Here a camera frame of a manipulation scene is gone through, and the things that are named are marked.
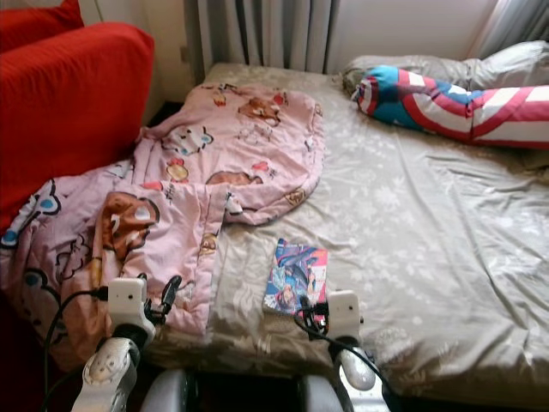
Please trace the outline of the colourful comic book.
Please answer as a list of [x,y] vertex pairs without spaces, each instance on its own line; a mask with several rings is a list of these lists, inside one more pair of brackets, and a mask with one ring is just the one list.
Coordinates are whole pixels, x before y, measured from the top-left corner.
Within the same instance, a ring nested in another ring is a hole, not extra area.
[[274,266],[264,289],[264,310],[288,317],[295,315],[299,297],[311,305],[327,301],[329,252],[311,245],[279,239],[274,250]]

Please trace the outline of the grey left robot leg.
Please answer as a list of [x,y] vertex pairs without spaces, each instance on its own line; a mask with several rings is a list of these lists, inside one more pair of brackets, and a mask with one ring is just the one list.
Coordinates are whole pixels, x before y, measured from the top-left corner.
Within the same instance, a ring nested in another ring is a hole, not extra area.
[[157,374],[142,400],[140,412],[189,412],[195,380],[184,369]]

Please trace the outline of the bed with beige floral sheet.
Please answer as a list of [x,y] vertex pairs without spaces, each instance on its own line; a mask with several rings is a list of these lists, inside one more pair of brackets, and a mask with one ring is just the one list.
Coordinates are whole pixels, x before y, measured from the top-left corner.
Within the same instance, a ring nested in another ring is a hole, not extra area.
[[330,285],[358,295],[362,345],[400,395],[549,409],[549,178],[507,150],[372,120],[334,76],[219,64],[208,79],[317,100],[324,169],[287,215],[224,228],[207,338],[162,333],[149,362],[248,374],[329,368],[325,342],[263,309],[285,239],[329,252]]

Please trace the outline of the pink cartoon print blanket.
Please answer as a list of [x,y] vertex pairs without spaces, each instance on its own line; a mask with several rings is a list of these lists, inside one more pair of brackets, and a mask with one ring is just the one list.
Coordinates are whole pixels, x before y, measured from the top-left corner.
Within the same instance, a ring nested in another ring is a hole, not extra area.
[[297,208],[317,188],[324,155],[323,110],[309,95],[213,83],[142,133],[129,157],[72,178],[75,199],[102,200],[87,216],[90,251],[70,272],[70,294],[51,322],[63,326],[68,346],[47,332],[48,357],[68,372],[109,337],[107,305],[90,290],[144,274],[158,297],[180,275],[152,345],[157,364],[264,373],[326,366],[324,348],[289,323],[260,337],[243,331],[240,315],[209,322],[228,253],[225,228],[270,223]]

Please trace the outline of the large red sofa cushion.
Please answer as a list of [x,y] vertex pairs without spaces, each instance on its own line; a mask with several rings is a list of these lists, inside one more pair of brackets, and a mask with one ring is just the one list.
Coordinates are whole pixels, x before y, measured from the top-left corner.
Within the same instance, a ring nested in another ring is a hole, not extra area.
[[152,36],[107,22],[1,52],[0,412],[38,412],[42,344],[90,251],[75,176],[129,157],[154,65]]

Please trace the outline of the red white blue striped pillow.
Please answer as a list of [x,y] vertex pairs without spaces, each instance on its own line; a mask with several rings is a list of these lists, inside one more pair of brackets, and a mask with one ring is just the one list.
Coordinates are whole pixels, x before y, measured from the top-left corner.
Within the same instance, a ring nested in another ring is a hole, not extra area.
[[380,65],[352,93],[369,117],[473,145],[549,149],[549,86],[469,91]]

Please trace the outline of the grey pleated curtain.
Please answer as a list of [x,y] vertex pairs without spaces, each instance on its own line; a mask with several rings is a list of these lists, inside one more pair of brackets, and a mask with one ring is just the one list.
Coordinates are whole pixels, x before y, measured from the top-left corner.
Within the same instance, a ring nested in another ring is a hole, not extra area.
[[326,72],[341,0],[184,0],[197,82],[218,63]]
[[498,0],[472,58],[487,58],[522,42],[549,42],[549,0]]

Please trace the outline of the small red sofa cushion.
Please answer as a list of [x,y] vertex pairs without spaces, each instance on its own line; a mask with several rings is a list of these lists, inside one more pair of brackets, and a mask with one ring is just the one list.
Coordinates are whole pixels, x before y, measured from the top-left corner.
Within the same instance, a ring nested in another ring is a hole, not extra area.
[[60,0],[52,7],[0,11],[0,52],[85,27],[78,0]]

